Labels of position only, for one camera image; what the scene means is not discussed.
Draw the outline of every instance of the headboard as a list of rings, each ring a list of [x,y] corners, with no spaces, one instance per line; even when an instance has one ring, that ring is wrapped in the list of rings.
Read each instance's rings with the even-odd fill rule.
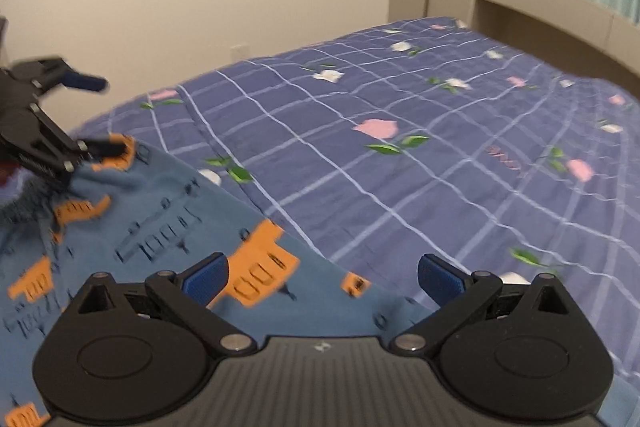
[[[429,0],[427,15],[457,17],[558,68],[640,96],[640,26],[593,0]]]
[[[4,50],[4,33],[6,32],[7,20],[0,15],[0,68],[8,65]]]

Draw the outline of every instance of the white flower pattern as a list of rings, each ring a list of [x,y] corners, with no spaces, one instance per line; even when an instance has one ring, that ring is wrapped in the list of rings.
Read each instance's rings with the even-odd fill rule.
[[[314,78],[316,80],[326,80],[327,82],[331,82],[335,84],[338,80],[340,80],[344,76],[344,73],[340,73],[340,71],[334,70],[324,70],[320,73],[316,73]]]
[[[446,83],[451,87],[459,87],[460,89],[472,89],[464,80],[460,80],[459,78],[450,78],[446,80]]]
[[[201,169],[198,172],[202,174],[210,182],[215,183],[218,187],[222,185],[222,179],[220,179],[220,176],[218,176],[218,174],[216,174],[215,172],[209,169]]]
[[[407,52],[412,48],[411,44],[408,42],[396,42],[396,44],[391,45],[391,50],[395,52]]]
[[[611,134],[617,134],[619,132],[622,132],[622,127],[620,127],[619,125],[616,125],[614,123],[607,123],[606,125],[603,125],[601,127],[601,129],[605,132],[609,132]]]
[[[500,279],[502,279],[502,282],[505,284],[530,284],[522,275],[514,272],[500,275]]]

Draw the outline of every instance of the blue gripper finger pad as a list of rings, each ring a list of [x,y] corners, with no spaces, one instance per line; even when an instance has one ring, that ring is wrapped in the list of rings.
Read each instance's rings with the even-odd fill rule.
[[[418,263],[418,284],[436,304],[444,306],[464,293],[468,275],[432,253],[423,255]]]
[[[95,92],[100,92],[109,85],[106,79],[100,76],[89,76],[88,74],[80,74],[75,71],[65,73],[61,83],[63,86],[73,89],[84,89]]]
[[[181,274],[182,293],[202,306],[209,304],[229,280],[229,263],[223,253],[215,253]]]

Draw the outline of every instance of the black circular cap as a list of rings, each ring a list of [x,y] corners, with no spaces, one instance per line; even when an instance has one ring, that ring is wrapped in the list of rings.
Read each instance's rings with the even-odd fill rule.
[[[50,411],[87,425],[131,425],[180,407],[202,386],[209,365],[196,336],[109,313],[62,320],[40,346],[33,379]]]
[[[143,371],[153,359],[151,346],[135,337],[105,337],[87,344],[78,363],[92,377],[117,380]]]
[[[459,399],[515,422],[596,412],[612,380],[611,359],[587,320],[552,313],[469,325],[447,339],[439,362]]]
[[[495,348],[496,362],[505,370],[523,378],[548,378],[569,364],[564,347],[543,337],[513,337]]]

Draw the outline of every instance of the pink flower pattern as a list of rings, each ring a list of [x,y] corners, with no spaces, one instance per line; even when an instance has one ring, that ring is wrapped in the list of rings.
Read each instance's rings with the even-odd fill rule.
[[[169,98],[170,96],[178,96],[178,92],[174,89],[165,89],[149,95],[149,99],[153,101],[164,100],[166,98]]]
[[[398,124],[394,120],[365,120],[353,130],[378,140],[387,140],[398,134]]]
[[[566,168],[579,182],[586,183],[593,178],[593,169],[588,163],[582,160],[569,160],[566,163]]]
[[[524,87],[527,85],[526,81],[517,76],[510,76],[507,80],[516,87]]]
[[[619,94],[613,95],[609,99],[609,102],[611,102],[613,105],[625,105],[625,99],[622,98]]]

